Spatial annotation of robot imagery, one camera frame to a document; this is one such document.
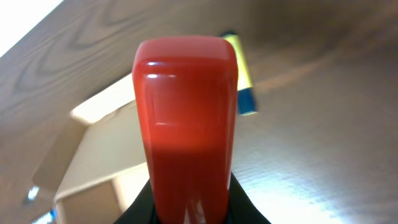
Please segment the red handled pliers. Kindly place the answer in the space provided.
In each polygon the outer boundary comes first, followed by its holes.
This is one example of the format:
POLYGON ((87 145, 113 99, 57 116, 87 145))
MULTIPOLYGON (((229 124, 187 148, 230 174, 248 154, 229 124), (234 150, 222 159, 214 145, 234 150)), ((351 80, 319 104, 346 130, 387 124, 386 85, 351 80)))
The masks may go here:
POLYGON ((223 223, 231 178, 238 65, 220 37, 143 42, 132 79, 161 223, 223 223))

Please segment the yellow highlighter pen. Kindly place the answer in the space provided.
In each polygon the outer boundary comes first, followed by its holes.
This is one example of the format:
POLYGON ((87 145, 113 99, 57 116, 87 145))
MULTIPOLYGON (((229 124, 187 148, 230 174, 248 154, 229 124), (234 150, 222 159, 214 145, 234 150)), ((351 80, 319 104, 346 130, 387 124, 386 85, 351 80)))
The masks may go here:
POLYGON ((252 90, 252 81, 239 35, 235 31, 229 30, 221 34, 221 37, 233 46, 236 54, 238 64, 238 113, 241 116, 255 114, 257 113, 257 106, 252 90))

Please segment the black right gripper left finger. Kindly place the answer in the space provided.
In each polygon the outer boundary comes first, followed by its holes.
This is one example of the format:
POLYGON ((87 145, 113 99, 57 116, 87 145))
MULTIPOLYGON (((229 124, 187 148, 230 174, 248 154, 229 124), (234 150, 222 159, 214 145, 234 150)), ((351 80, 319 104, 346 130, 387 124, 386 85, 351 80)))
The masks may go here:
POLYGON ((150 181, 114 224, 157 224, 157 214, 150 181))

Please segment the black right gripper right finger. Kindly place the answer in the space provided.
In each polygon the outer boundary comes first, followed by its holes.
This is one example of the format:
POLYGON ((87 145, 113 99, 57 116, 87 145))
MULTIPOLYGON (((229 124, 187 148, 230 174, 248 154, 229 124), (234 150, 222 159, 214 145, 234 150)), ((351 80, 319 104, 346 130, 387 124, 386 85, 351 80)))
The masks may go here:
POLYGON ((229 183, 226 224, 271 224, 251 202, 233 173, 229 183))

